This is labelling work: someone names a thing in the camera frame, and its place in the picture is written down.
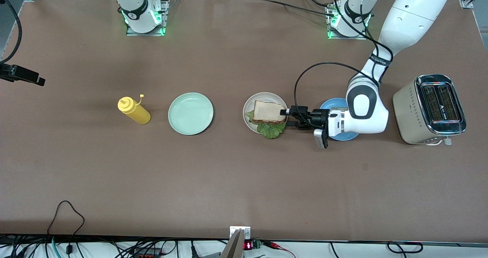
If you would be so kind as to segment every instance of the yellow mustard bottle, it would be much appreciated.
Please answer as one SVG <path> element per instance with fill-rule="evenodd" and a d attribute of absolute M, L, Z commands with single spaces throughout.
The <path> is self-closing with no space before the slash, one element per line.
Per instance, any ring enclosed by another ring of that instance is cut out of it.
<path fill-rule="evenodd" d="M 140 125 L 145 125 L 151 120 L 151 114 L 141 106 L 144 95 L 140 95 L 141 100 L 139 103 L 130 97 L 124 97 L 119 100 L 117 107 L 125 115 L 129 116 L 132 120 L 138 122 Z"/>

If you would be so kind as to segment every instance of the bread slice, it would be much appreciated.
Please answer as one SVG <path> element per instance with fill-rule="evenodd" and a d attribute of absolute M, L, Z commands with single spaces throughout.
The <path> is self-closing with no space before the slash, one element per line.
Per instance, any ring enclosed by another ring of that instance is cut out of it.
<path fill-rule="evenodd" d="M 280 110 L 285 110 L 286 107 L 277 103 L 265 103 L 256 100 L 254 102 L 254 117 L 255 123 L 265 124 L 282 124 L 286 116 L 279 115 Z"/>

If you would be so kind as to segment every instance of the green plate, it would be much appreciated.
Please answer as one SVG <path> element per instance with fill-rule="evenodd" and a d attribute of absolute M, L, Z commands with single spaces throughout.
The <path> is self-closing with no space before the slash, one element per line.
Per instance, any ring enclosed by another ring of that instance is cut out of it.
<path fill-rule="evenodd" d="M 183 135 L 204 131 L 212 122 L 212 102 L 200 93 L 185 93 L 169 106 L 169 124 Z"/>

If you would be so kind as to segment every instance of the brown table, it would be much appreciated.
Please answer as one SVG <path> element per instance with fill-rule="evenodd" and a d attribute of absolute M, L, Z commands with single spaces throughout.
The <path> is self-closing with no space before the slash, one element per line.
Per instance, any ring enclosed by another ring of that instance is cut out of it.
<path fill-rule="evenodd" d="M 392 2 L 378 1 L 376 36 Z M 362 67 L 371 42 L 328 40 L 323 16 L 260 0 L 181 0 L 164 37 L 125 37 L 116 9 L 115 0 L 24 5 L 10 63 L 47 82 L 0 82 L 0 232 L 45 233 L 68 199 L 87 218 L 82 234 L 227 237 L 230 225 L 249 225 L 265 239 L 488 242 L 488 57 L 471 10 L 457 1 L 388 70 L 387 130 L 327 150 L 310 131 L 287 129 L 276 140 L 253 133 L 244 102 L 270 91 L 291 105 L 306 67 Z M 431 73 L 453 79 L 467 117 L 452 147 L 410 146 L 398 132 L 392 95 Z M 311 70 L 299 103 L 313 109 L 344 97 L 352 74 Z M 196 136 L 167 120 L 171 101 L 189 91 L 215 108 Z M 116 107 L 140 93 L 152 114 L 145 126 Z M 57 233 L 80 223 L 68 206 L 58 220 Z"/>

